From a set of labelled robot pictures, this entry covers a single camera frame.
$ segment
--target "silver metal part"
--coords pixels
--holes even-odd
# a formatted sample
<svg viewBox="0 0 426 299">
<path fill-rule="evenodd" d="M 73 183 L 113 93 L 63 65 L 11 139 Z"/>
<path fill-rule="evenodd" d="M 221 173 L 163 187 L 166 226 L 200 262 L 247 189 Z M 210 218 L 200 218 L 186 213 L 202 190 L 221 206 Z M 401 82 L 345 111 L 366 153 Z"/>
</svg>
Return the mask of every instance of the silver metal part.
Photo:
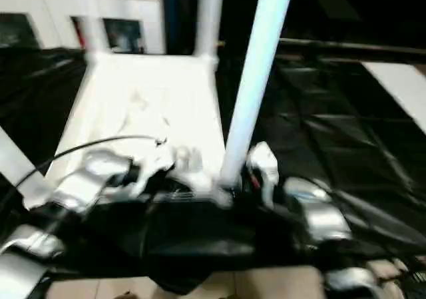
<svg viewBox="0 0 426 299">
<path fill-rule="evenodd" d="M 319 185 L 302 178 L 291 177 L 285 182 L 284 190 L 302 206 L 307 230 L 314 243 L 351 238 L 351 230 L 345 217 L 331 203 L 329 194 Z"/>
<path fill-rule="evenodd" d="M 11 246 L 41 258 L 51 258 L 65 249 L 62 241 L 56 236 L 47 234 L 28 224 L 23 224 L 16 228 L 0 248 L 0 255 Z"/>
<path fill-rule="evenodd" d="M 47 267 L 17 254 L 0 255 L 0 299 L 27 299 Z"/>
<path fill-rule="evenodd" d="M 92 150 L 83 159 L 83 167 L 66 176 L 51 201 L 77 213 L 90 209 L 112 176 L 126 176 L 132 162 L 110 150 Z"/>
<path fill-rule="evenodd" d="M 351 267 L 328 272 L 325 274 L 325 283 L 337 292 L 366 288 L 370 290 L 374 298 L 385 298 L 383 290 L 378 286 L 377 278 L 365 268 Z"/>
<path fill-rule="evenodd" d="M 97 200 L 108 179 L 79 169 L 58 185 L 51 201 L 77 213 L 88 210 Z"/>
<path fill-rule="evenodd" d="M 91 150 L 83 158 L 83 168 L 106 180 L 112 175 L 124 176 L 130 170 L 131 164 L 129 158 L 107 149 Z"/>
</svg>

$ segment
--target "tile floor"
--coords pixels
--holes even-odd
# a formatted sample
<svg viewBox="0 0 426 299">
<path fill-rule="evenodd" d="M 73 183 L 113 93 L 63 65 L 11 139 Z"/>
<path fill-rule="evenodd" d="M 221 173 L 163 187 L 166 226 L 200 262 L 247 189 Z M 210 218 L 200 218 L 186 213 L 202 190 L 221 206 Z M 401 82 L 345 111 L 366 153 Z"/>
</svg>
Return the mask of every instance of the tile floor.
<svg viewBox="0 0 426 299">
<path fill-rule="evenodd" d="M 125 292 L 140 299 L 176 299 L 149 278 L 81 280 L 53 284 L 48 299 L 113 299 Z M 310 267 L 223 272 L 209 279 L 183 299 L 220 299 L 237 295 L 243 299 L 324 299 L 321 278 Z"/>
</svg>

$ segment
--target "white pole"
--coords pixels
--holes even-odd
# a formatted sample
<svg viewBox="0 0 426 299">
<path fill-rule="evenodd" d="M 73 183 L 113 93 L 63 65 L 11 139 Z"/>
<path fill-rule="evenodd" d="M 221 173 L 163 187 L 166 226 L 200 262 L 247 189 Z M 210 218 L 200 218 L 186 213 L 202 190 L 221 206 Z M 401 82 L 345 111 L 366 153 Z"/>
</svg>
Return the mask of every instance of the white pole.
<svg viewBox="0 0 426 299">
<path fill-rule="evenodd" d="M 222 0 L 199 0 L 196 46 L 194 54 L 217 62 L 216 48 L 219 38 Z"/>
<path fill-rule="evenodd" d="M 82 31 L 86 40 L 86 57 L 92 61 L 96 52 L 110 53 L 107 33 L 96 0 L 81 0 L 80 7 L 87 14 L 82 18 Z"/>
<path fill-rule="evenodd" d="M 1 127 L 0 147 L 0 172 L 16 186 L 35 167 Z M 26 208 L 40 205 L 52 193 L 51 187 L 38 171 L 23 182 L 18 191 L 24 197 L 23 203 Z"/>
<path fill-rule="evenodd" d="M 258 1 L 220 172 L 225 185 L 237 184 L 246 160 L 289 3 L 290 0 Z"/>
</svg>

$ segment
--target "black plastic sheet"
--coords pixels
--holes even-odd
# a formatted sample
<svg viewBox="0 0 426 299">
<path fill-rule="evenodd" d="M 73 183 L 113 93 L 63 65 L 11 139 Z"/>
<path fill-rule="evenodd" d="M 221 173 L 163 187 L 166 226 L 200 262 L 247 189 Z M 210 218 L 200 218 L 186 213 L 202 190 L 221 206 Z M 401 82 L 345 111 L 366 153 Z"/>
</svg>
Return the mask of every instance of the black plastic sheet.
<svg viewBox="0 0 426 299">
<path fill-rule="evenodd" d="M 218 69 L 227 136 L 242 61 Z M 266 141 L 282 176 L 333 190 L 360 256 L 426 250 L 426 136 L 358 63 L 276 59 L 252 144 Z"/>
<path fill-rule="evenodd" d="M 85 69 L 82 51 L 0 50 L 0 126 L 33 164 L 55 154 Z M 18 193 L 3 202 L 10 187 L 0 176 L 0 239 L 22 207 Z"/>
</svg>

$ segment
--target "black wire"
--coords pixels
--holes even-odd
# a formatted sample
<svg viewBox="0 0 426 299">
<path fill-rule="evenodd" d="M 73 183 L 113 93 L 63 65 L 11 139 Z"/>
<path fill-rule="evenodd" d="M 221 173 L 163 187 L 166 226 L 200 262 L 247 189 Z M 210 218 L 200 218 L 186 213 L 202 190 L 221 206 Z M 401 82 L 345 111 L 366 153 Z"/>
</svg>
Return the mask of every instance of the black wire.
<svg viewBox="0 0 426 299">
<path fill-rule="evenodd" d="M 99 145 L 102 143 L 107 143 L 109 141 L 119 141 L 119 140 L 123 140 L 123 139 L 150 139 L 156 142 L 157 146 L 159 145 L 163 145 L 167 139 L 164 139 L 163 141 L 160 139 L 157 139 L 155 137 L 152 136 L 147 136 L 147 135 L 128 135 L 128 136 L 115 136 L 115 137 L 108 137 L 105 139 L 99 139 L 97 141 L 91 141 L 89 143 L 85 143 L 79 146 L 75 146 L 73 148 L 67 149 L 63 152 L 60 152 L 59 154 L 56 154 L 55 156 L 47 159 L 46 161 L 42 162 L 41 164 L 38 164 L 32 171 L 28 172 L 15 186 L 11 187 L 5 195 L 5 198 L 3 199 L 3 202 L 0 205 L 0 213 L 3 211 L 3 209 L 5 208 L 5 206 L 7 205 L 7 203 L 9 202 L 9 200 L 15 195 L 15 193 L 17 192 L 19 186 L 21 186 L 29 177 L 33 176 L 36 172 L 46 168 L 47 166 L 49 166 L 53 161 L 67 155 L 67 154 L 71 154 L 72 152 L 75 152 L 76 150 L 81 150 L 87 147 L 91 147 L 91 146 L 95 146 L 95 145 Z"/>
</svg>

